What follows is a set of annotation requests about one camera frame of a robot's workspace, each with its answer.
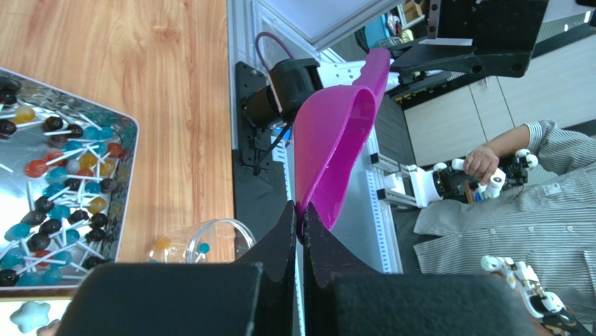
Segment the purple plastic scoop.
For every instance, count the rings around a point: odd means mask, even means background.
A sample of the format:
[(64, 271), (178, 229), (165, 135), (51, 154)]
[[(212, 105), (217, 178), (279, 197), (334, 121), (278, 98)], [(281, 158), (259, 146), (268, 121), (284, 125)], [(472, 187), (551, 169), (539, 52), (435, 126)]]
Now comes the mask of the purple plastic scoop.
[(306, 212), (313, 205), (331, 230), (341, 213), (353, 167), (371, 133), (385, 94), (391, 54), (374, 48), (351, 85), (335, 85), (312, 94), (294, 123), (295, 199), (301, 242)]

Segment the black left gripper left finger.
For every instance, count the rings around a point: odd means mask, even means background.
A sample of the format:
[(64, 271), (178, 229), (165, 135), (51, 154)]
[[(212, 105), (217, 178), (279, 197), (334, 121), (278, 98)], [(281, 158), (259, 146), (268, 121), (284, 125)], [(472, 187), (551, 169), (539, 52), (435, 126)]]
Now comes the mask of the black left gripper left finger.
[(274, 227), (234, 262), (250, 272), (245, 335), (291, 335), (295, 303), (297, 212), (288, 201)]

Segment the person's hand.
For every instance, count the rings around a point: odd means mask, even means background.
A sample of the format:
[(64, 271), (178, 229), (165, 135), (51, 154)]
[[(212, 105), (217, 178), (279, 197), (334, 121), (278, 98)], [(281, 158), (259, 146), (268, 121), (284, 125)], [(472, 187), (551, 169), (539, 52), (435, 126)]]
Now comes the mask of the person's hand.
[(499, 157), (488, 145), (481, 145), (467, 154), (464, 160), (464, 172), (476, 178), (483, 186), (497, 171)]

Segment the clear plastic jar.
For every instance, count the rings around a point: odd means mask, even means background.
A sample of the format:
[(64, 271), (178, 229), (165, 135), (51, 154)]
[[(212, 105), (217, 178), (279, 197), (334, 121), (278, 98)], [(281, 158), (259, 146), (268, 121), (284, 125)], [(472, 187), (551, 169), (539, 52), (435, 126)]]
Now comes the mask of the clear plastic jar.
[(232, 218), (184, 227), (157, 238), (148, 251), (149, 263), (232, 263), (254, 247), (253, 233)]

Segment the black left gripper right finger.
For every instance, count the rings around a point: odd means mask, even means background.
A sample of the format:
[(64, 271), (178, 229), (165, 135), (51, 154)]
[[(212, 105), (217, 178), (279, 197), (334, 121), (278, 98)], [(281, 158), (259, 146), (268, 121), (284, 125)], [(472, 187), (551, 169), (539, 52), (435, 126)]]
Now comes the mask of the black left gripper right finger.
[(356, 290), (338, 287), (344, 279), (355, 284), (381, 273), (360, 260), (324, 225), (310, 203), (302, 220), (304, 247), (304, 313), (307, 335), (369, 335)]

